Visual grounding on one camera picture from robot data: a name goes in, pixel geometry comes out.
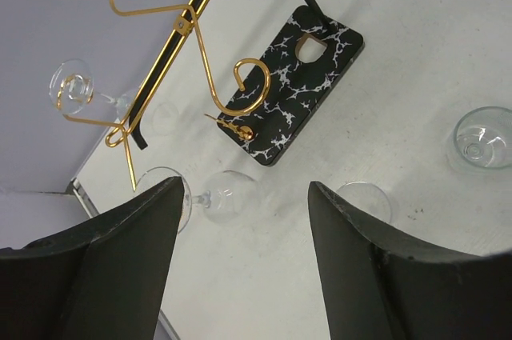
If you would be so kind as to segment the clear wine glass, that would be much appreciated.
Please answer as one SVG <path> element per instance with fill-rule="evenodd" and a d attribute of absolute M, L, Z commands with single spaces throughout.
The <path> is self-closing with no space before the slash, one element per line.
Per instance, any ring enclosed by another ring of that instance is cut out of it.
<path fill-rule="evenodd" d="M 78 114 L 93 101 L 99 100 L 115 109 L 117 120 L 122 120 L 137 94 L 137 87 L 117 97 L 100 92 L 95 88 L 89 66 L 78 58 L 62 62 L 53 73 L 49 84 L 50 100 L 64 115 Z"/>
<path fill-rule="evenodd" d="M 235 170 L 211 175 L 195 194 L 183 174 L 168 166 L 156 166 L 136 181 L 134 193 L 139 195 L 168 177 L 180 178 L 184 185 L 179 233 L 188 225 L 194 210 L 217 225 L 236 225 L 245 218 L 253 218 L 262 202 L 258 180 Z"/>

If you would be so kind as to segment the clear champagne flute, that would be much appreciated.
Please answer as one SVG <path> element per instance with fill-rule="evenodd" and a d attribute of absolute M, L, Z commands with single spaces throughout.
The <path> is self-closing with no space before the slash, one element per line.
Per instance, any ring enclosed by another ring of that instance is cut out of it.
<path fill-rule="evenodd" d="M 391 223 L 393 207 L 387 194 L 371 182 L 348 182 L 336 190 L 336 193 L 348 201 L 352 206 L 378 218 Z"/>

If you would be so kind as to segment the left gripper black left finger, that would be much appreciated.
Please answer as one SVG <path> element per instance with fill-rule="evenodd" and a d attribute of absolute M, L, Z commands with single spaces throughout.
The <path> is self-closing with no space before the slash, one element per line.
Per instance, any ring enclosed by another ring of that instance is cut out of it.
<path fill-rule="evenodd" d="M 169 177 L 86 222 L 1 251 L 4 339 L 151 339 L 185 187 Z"/>

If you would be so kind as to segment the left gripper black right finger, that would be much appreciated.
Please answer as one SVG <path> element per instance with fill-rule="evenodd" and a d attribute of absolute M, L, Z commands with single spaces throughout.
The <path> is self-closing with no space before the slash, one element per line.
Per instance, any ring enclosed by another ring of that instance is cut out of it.
<path fill-rule="evenodd" d="M 508 339 L 511 253 L 483 257 L 425 242 L 308 189 L 332 339 Z"/>

